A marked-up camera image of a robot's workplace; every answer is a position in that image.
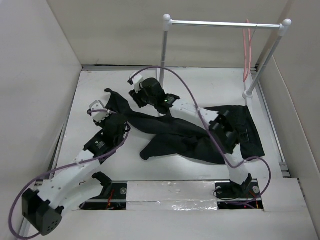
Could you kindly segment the black trousers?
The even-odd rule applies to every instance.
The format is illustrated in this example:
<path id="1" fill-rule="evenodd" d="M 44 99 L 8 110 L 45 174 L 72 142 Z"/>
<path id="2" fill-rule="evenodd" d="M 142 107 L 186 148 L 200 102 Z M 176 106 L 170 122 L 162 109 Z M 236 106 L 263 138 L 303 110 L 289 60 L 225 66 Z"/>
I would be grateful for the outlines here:
<path id="1" fill-rule="evenodd" d="M 133 111 L 129 102 L 119 93 L 110 88 L 106 88 L 105 92 L 110 94 L 107 109 L 124 115 L 132 127 L 154 136 L 140 152 L 143 160 L 178 154 L 189 159 L 224 165 L 223 157 L 203 128 L 172 116 L 155 117 Z M 244 159 L 265 156 L 258 130 L 248 107 L 223 105 L 208 107 L 208 110 L 230 112 L 236 130 L 240 134 L 240 153 Z"/>

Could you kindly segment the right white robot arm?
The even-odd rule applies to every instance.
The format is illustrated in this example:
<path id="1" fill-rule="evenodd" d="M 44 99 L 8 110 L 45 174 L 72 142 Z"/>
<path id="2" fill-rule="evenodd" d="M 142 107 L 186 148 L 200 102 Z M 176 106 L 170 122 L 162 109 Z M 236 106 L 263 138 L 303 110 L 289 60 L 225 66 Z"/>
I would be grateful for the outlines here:
<path id="1" fill-rule="evenodd" d="M 144 79 L 138 74 L 128 80 L 128 83 L 133 86 L 129 95 L 140 108 L 150 105 L 162 115 L 170 115 L 209 130 L 223 152 L 232 193 L 243 197 L 249 192 L 252 175 L 243 161 L 233 156 L 234 149 L 239 144 L 239 134 L 230 120 L 228 110 L 210 111 L 180 99 L 177 95 L 165 93 L 159 81 L 153 77 Z"/>

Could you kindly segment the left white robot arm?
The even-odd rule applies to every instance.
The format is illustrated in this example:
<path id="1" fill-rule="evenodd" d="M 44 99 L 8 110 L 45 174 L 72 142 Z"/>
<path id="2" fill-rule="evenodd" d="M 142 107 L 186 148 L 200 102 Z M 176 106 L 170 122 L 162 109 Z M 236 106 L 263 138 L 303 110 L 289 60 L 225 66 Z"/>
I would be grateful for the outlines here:
<path id="1" fill-rule="evenodd" d="M 101 130 L 71 164 L 59 167 L 52 179 L 21 195 L 22 215 L 40 235 L 55 230 L 74 206 L 111 194 L 112 180 L 98 169 L 125 143 L 130 126 L 126 117 L 118 113 L 107 116 L 99 126 Z"/>

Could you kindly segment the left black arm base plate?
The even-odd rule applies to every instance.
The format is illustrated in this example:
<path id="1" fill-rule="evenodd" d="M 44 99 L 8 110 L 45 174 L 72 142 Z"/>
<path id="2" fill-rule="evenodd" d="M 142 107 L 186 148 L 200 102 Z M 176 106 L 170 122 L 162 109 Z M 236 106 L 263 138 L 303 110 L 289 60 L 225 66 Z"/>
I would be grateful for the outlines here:
<path id="1" fill-rule="evenodd" d="M 101 194 L 80 204 L 80 210 L 88 211 L 121 211 L 127 209 L 128 183 L 116 181 L 112 185 L 104 187 Z"/>

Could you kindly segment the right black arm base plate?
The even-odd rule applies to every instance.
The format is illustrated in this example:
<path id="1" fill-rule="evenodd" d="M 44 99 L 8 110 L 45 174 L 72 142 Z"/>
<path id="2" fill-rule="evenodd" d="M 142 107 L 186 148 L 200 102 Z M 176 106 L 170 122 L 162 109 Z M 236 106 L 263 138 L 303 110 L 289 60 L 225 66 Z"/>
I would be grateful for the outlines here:
<path id="1" fill-rule="evenodd" d="M 259 194 L 260 188 L 255 181 L 242 193 L 235 193 L 229 182 L 216 183 L 213 191 L 219 210 L 263 210 L 264 206 L 262 199 L 258 197 Z"/>

